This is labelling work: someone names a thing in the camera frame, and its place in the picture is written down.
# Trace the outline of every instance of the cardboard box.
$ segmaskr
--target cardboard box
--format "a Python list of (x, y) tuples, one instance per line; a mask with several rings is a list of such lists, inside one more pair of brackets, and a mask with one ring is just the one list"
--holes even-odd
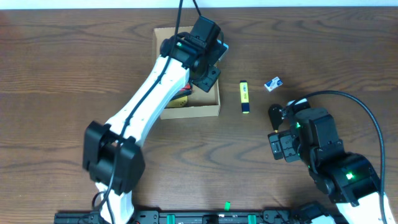
[[(154, 29), (154, 39), (152, 43), (152, 62), (155, 64), (157, 57), (160, 55), (160, 45), (164, 39), (169, 39), (174, 35), (173, 27)], [(179, 27), (178, 32), (190, 32), (192, 27)], [(204, 116), (218, 116), (220, 113), (220, 93), (218, 90), (218, 80), (206, 93), (193, 86), (193, 93), (188, 96), (188, 107), (183, 108), (166, 108), (160, 115), (161, 119), (172, 118), (196, 118)]]

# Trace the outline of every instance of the wooden table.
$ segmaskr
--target wooden table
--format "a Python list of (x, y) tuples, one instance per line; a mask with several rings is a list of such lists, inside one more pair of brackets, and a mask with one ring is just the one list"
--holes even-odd
[[(219, 117), (157, 121), (143, 148), (146, 171), (135, 204), (164, 210), (294, 207), (318, 200), (301, 162), (275, 161), (267, 109), (317, 90), (362, 99), (386, 142), (386, 192), (398, 220), (398, 8), (202, 9), (225, 34)], [(52, 223), (59, 210), (89, 210), (96, 192), (81, 167), (85, 128), (104, 123), (152, 69), (152, 31), (176, 9), (0, 13), (1, 223)], [(184, 9), (181, 26), (196, 21)], [(284, 84), (269, 93), (275, 76)], [(239, 81), (249, 83), (242, 114)], [(347, 151), (379, 170), (366, 113), (339, 96), (318, 96)]]

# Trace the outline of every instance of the yellow label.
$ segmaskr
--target yellow label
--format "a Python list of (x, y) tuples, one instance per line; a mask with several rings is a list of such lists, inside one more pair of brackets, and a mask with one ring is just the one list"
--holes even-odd
[(240, 83), (240, 87), (241, 87), (241, 102), (249, 103), (248, 83), (242, 82), (242, 83)]

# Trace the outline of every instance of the green tape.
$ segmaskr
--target green tape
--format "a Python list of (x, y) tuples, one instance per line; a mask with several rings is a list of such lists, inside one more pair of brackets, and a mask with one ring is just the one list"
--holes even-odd
[(175, 224), (175, 215), (167, 215), (167, 224)]
[(230, 207), (231, 207), (231, 202), (225, 202), (224, 210), (225, 210), (226, 212), (229, 211), (229, 208), (230, 208)]
[(248, 215), (249, 224), (257, 224), (256, 215)]

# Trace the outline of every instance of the white arm segment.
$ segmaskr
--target white arm segment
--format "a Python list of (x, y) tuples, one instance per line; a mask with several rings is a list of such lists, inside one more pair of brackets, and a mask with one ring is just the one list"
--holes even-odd
[[(352, 207), (350, 203), (337, 203), (339, 212), (344, 215), (349, 224), (369, 223), (382, 224), (379, 194), (377, 192), (371, 193), (358, 200), (359, 205)], [(386, 212), (386, 219), (388, 224), (395, 224), (392, 216), (391, 208), (388, 203), (387, 195), (384, 194), (384, 210)]]
[[(154, 69), (144, 84), (140, 89), (138, 89), (136, 94), (122, 108), (122, 110), (106, 122), (106, 124), (111, 125), (111, 131), (113, 133), (121, 134), (124, 121), (137, 105), (138, 101), (145, 95), (149, 88), (155, 83), (157, 77), (162, 73), (167, 58), (168, 57), (163, 58), (161, 56), (157, 58)], [(160, 83), (158, 83), (151, 93), (149, 93), (148, 97), (134, 113), (123, 138), (127, 139), (132, 136), (136, 139), (136, 145), (142, 147), (155, 120), (159, 117), (173, 96), (188, 83), (188, 79), (189, 69), (183, 68), (181, 62), (172, 58)], [(100, 192), (105, 191), (108, 188), (108, 186), (102, 183), (96, 183), (96, 186)], [(114, 190), (111, 190), (111, 193), (109, 194), (109, 202), (116, 222), (115, 224), (127, 223), (134, 213), (131, 195), (131, 191), (127, 194), (122, 193), (121, 195), (117, 195), (114, 193)], [(102, 207), (101, 216), (108, 223), (111, 223), (107, 203)]]

